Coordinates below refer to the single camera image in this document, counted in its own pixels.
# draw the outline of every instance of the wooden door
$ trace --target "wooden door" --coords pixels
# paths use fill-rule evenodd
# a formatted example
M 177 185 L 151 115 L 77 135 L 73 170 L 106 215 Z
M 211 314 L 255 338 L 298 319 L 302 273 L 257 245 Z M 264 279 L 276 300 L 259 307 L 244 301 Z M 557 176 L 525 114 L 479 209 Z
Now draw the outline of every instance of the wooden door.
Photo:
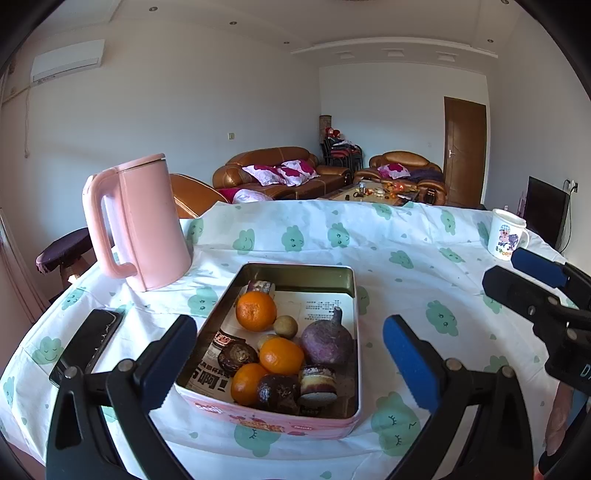
M 486 161 L 486 105 L 445 97 L 447 202 L 478 208 Z

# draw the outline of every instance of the orange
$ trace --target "orange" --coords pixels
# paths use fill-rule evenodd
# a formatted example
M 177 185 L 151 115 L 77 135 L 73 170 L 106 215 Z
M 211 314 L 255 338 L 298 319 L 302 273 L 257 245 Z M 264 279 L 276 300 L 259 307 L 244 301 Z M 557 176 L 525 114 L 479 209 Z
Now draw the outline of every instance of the orange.
M 295 375 L 304 362 L 304 351 L 291 340 L 282 337 L 272 338 L 263 344 L 259 360 L 269 372 Z
M 261 291 L 249 291 L 238 299 L 236 319 L 246 330 L 263 332 L 277 318 L 277 307 L 271 296 Z
M 256 390 L 259 380 L 268 374 L 269 372 L 260 364 L 242 365 L 232 378 L 230 387 L 232 398 L 244 407 L 255 404 L 258 400 Z

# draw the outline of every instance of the black tv screen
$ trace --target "black tv screen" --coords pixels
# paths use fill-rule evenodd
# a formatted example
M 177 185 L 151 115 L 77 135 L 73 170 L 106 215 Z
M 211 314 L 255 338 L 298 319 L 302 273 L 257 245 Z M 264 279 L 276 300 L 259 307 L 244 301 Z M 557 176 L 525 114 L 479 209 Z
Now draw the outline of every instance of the black tv screen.
M 562 240 L 569 198 L 568 193 L 530 177 L 523 218 L 529 230 L 555 249 L 560 247 Z

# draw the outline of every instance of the tablecloth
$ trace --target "tablecloth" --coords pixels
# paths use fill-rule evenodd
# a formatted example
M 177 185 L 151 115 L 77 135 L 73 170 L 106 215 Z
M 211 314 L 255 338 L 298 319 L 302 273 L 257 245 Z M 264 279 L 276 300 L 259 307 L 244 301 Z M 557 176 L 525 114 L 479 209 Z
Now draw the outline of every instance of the tablecloth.
M 107 371 L 123 358 L 137 358 L 179 314 L 192 315 L 200 327 L 246 262 L 342 264 L 355 271 L 359 327 L 367 339 L 359 345 L 362 421 L 342 440 L 263 432 L 208 419 L 172 389 L 151 418 L 192 475 L 207 480 L 385 478 L 418 434 L 418 428 L 401 427 L 392 417 L 398 414 L 421 426 L 428 419 L 382 340 L 384 319 L 394 313 L 443 358 L 458 358 L 470 369 L 496 371 L 504 364 L 515 368 L 538 458 L 557 383 L 544 372 L 547 353 L 531 324 L 483 293 L 482 276 L 488 268 L 501 264 L 512 269 L 486 250 L 491 218 L 491 212 L 419 203 L 218 203 L 199 219 L 181 220 L 193 262 L 177 282 L 138 293 L 94 265 L 45 312 L 2 375 L 0 428 L 9 441 L 44 462 L 57 394 L 48 375 L 92 309 L 116 309 L 125 315 L 95 368 Z M 533 233 L 529 249 L 564 261 Z M 126 466 L 143 478 L 114 412 L 103 410 Z M 470 424 L 468 415 L 440 475 L 453 467 Z

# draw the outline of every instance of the black phone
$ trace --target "black phone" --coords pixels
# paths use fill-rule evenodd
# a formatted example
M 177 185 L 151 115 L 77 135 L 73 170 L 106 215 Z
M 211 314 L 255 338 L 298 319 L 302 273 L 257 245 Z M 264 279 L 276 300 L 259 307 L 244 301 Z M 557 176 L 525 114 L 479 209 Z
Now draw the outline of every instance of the black phone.
M 59 388 L 65 371 L 73 365 L 91 373 L 122 319 L 119 312 L 92 310 L 57 360 L 49 375 L 51 383 Z

